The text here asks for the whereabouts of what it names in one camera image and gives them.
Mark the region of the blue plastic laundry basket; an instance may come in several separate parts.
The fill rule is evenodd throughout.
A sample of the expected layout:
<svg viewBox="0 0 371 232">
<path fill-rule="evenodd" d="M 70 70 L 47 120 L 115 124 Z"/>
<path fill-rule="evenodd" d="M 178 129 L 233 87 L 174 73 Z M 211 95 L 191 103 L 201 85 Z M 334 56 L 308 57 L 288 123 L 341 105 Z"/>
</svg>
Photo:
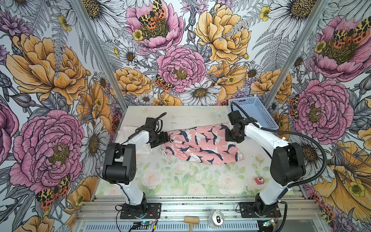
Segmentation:
<svg viewBox="0 0 371 232">
<path fill-rule="evenodd" d="M 228 105 L 229 112 L 232 111 L 231 107 L 233 107 L 234 110 L 238 110 L 241 113 L 241 115 L 245 118 L 244 113 L 238 107 L 231 105 L 232 102 L 235 102 L 237 105 L 239 105 L 250 117 L 256 119 L 262 127 L 273 130 L 277 130 L 279 128 L 258 97 L 253 96 L 229 99 Z"/>
</svg>

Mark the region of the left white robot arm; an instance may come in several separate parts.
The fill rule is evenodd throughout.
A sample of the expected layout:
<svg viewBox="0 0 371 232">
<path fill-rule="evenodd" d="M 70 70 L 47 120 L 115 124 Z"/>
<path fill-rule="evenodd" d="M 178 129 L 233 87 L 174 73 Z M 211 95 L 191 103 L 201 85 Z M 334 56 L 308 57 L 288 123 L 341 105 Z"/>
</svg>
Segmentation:
<svg viewBox="0 0 371 232">
<path fill-rule="evenodd" d="M 128 199 L 123 209 L 136 217 L 143 217 L 148 211 L 146 196 L 134 181 L 136 152 L 146 144 L 156 148 L 170 141 L 168 133 L 162 130 L 161 118 L 166 114 L 164 112 L 156 118 L 147 118 L 146 123 L 123 142 L 110 143 L 105 152 L 102 178 L 120 186 Z"/>
</svg>

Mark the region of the pink patterned garment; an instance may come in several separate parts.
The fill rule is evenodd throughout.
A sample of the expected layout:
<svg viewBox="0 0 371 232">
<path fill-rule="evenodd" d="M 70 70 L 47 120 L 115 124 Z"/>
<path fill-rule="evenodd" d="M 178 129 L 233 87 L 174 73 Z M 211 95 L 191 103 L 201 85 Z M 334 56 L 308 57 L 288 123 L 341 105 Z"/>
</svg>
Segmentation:
<svg viewBox="0 0 371 232">
<path fill-rule="evenodd" d="M 161 151 L 166 156 L 212 165 L 244 160 L 236 143 L 226 141 L 225 132 L 228 130 L 229 125 L 223 123 L 170 131 L 170 141 L 162 145 Z"/>
</svg>

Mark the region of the white printed t-shirt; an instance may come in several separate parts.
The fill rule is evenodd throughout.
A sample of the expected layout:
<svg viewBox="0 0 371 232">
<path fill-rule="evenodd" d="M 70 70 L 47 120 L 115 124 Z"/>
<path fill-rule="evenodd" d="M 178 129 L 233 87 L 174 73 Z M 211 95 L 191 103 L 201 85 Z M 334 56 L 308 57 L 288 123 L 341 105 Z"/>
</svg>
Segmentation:
<svg viewBox="0 0 371 232">
<path fill-rule="evenodd" d="M 123 126 L 117 132 L 117 136 L 115 139 L 115 143 L 123 143 L 127 144 L 135 144 L 136 154 L 140 155 L 150 155 L 150 144 L 149 141 L 149 132 L 148 131 L 141 131 L 136 135 L 135 131 L 137 130 L 136 127 L 133 126 Z"/>
</svg>

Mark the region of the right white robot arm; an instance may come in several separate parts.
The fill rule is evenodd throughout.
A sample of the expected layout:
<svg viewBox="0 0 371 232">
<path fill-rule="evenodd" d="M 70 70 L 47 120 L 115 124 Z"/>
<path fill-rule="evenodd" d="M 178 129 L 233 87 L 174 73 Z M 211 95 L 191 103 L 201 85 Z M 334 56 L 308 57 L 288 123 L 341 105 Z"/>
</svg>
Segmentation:
<svg viewBox="0 0 371 232">
<path fill-rule="evenodd" d="M 306 173 L 302 147 L 289 143 L 273 134 L 273 130 L 260 126 L 256 120 L 243 118 L 236 110 L 228 114 L 232 129 L 225 132 L 226 141 L 241 143 L 245 138 L 253 139 L 271 158 L 272 180 L 255 198 L 254 211 L 263 217 L 277 208 L 278 202 L 296 180 Z"/>
</svg>

